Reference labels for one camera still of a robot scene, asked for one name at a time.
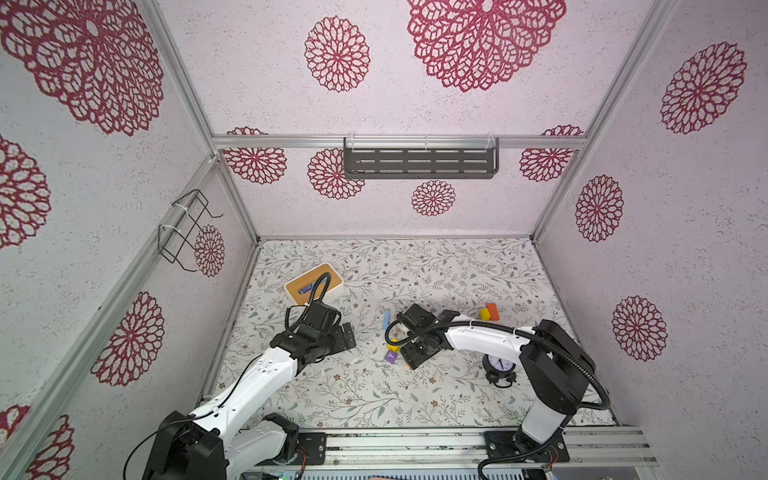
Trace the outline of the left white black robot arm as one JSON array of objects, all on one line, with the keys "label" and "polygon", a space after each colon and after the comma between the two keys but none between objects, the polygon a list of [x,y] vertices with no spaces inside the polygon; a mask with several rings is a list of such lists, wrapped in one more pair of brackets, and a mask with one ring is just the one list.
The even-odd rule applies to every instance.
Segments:
[{"label": "left white black robot arm", "polygon": [[188,414],[174,411],[150,435],[144,479],[238,479],[262,462],[303,463],[299,427],[268,414],[246,423],[306,367],[356,346],[350,323],[321,301],[304,307],[295,324],[277,334],[240,377]]}]

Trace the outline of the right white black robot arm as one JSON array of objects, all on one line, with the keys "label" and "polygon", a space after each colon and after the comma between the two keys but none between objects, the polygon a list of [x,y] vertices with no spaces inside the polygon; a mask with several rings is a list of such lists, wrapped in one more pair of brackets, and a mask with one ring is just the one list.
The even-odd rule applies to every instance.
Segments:
[{"label": "right white black robot arm", "polygon": [[435,316],[418,304],[396,315],[384,338],[416,369],[441,351],[472,351],[520,366],[536,400],[518,430],[535,446],[556,438],[581,409],[610,408],[607,389],[596,376],[594,361],[551,320],[533,327],[509,327],[476,320],[457,311]]}]

